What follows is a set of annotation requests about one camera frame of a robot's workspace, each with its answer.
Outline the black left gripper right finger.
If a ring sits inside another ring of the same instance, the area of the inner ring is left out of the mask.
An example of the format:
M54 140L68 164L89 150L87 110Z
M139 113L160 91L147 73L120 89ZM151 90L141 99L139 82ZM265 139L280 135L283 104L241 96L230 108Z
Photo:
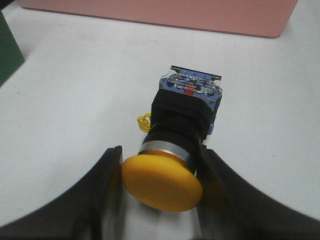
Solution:
M318 240L320 222L264 194L213 150L202 146L198 179L203 197L197 206L206 240Z

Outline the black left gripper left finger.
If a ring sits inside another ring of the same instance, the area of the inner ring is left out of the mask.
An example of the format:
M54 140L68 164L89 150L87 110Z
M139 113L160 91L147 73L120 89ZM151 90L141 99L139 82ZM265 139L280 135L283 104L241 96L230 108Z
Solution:
M2 240L120 240L122 147L108 148L66 192L0 228Z

